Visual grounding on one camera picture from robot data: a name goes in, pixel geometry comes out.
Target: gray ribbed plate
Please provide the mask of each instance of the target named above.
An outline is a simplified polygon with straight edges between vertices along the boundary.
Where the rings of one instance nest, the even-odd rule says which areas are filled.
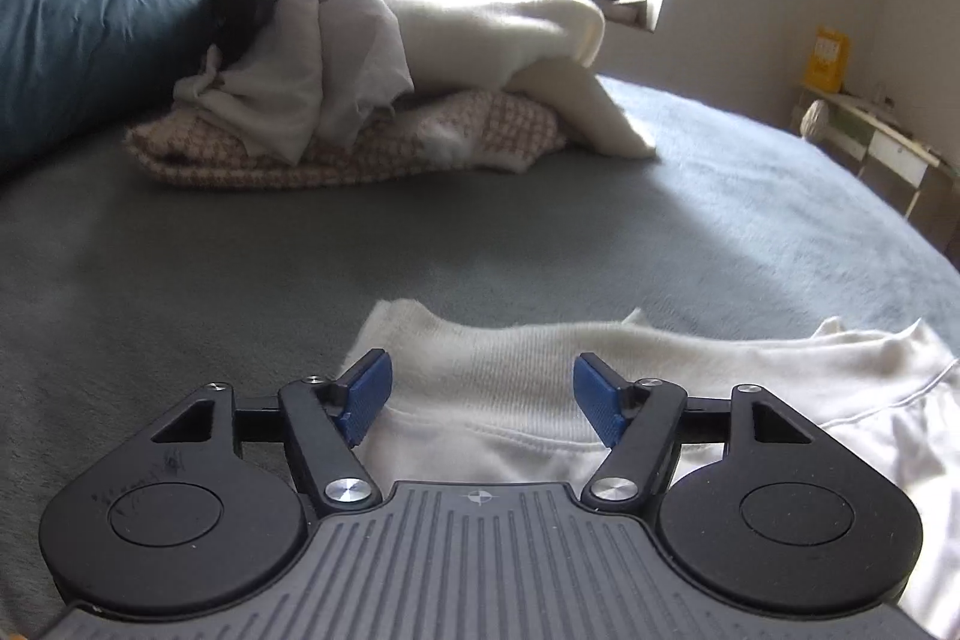
[[[712,600],[644,528],[563,485],[398,483],[386,504],[320,524],[275,584],[215,615],[119,624],[72,610],[50,640],[913,640],[882,606],[786,622]]]

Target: desk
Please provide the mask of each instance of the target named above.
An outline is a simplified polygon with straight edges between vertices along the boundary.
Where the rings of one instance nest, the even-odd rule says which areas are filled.
[[[851,95],[803,86],[791,130],[816,100],[830,105],[829,124],[816,140],[834,161],[853,172],[941,252],[960,224],[957,171],[928,148],[882,121],[883,112]]]

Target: houndstooth garment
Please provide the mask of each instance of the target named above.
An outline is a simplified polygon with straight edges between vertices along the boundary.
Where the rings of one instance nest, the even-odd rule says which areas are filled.
[[[301,189],[472,167],[525,172],[566,143],[553,110],[518,95],[457,92],[379,116],[351,150],[313,140],[296,166],[250,156],[241,140],[179,107],[128,129],[124,145],[156,180],[186,188]]]

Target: gray bedsheet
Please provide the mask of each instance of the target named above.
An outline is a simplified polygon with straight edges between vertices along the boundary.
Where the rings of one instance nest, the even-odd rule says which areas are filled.
[[[191,193],[147,180],[112,128],[5,183],[0,626],[58,609],[35,534],[64,482],[199,384],[335,371],[378,298],[490,326],[642,307],[714,338],[924,317],[960,348],[960,275],[816,149],[607,84],[659,161],[568,151],[523,176]]]

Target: yellow container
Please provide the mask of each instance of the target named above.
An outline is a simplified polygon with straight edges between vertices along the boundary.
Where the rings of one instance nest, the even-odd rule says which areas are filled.
[[[850,39],[831,28],[817,29],[817,44],[806,65],[803,82],[825,92],[839,92],[843,86],[847,59],[850,57]]]

